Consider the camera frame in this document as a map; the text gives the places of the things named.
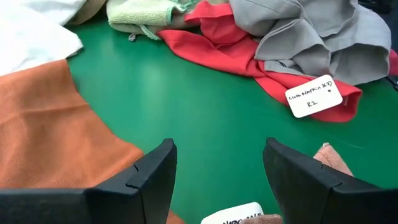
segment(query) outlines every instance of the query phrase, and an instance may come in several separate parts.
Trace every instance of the orange cloth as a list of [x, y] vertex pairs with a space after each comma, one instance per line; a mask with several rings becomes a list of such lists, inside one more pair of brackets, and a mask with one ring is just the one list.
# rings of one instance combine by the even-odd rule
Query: orange cloth
[[0, 188], [94, 187], [144, 155], [95, 115], [66, 60], [0, 77], [0, 105]]

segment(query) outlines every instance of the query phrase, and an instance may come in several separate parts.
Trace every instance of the gray fabric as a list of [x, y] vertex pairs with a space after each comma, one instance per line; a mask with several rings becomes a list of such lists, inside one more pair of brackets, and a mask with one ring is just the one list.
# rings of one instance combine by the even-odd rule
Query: gray fabric
[[391, 33], [357, 0], [230, 0], [236, 24], [263, 36], [255, 59], [275, 72], [357, 85], [389, 71]]

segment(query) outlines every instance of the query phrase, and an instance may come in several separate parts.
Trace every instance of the white label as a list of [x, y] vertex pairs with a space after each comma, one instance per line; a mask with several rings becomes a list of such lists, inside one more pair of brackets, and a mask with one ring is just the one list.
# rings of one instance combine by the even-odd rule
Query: white label
[[343, 97], [330, 75], [323, 75], [285, 92], [296, 118], [323, 111], [343, 102]]
[[218, 211], [204, 218], [200, 224], [237, 224], [244, 219], [263, 214], [261, 206], [257, 202], [252, 202]]

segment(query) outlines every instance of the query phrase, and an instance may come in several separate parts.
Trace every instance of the paper label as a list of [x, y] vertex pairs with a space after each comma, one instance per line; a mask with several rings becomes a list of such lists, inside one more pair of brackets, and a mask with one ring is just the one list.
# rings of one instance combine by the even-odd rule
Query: paper label
[[252, 202], [218, 211], [204, 218], [200, 224], [238, 224], [244, 219], [263, 214], [261, 206], [257, 202]]
[[323, 111], [343, 102], [343, 97], [330, 75], [323, 75], [285, 92], [296, 118]]

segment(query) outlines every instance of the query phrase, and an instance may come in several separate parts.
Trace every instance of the green tabletop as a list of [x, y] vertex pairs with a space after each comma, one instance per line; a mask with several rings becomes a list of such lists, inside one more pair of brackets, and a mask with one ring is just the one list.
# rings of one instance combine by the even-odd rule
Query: green tabletop
[[330, 142], [356, 177], [398, 187], [398, 93], [384, 80], [360, 86], [349, 123], [297, 119], [252, 78], [188, 62], [162, 41], [129, 42], [106, 21], [72, 31], [84, 45], [69, 60], [75, 83], [106, 125], [145, 152], [174, 139], [172, 209], [189, 224], [249, 202], [279, 212], [262, 164], [268, 136], [310, 156]]

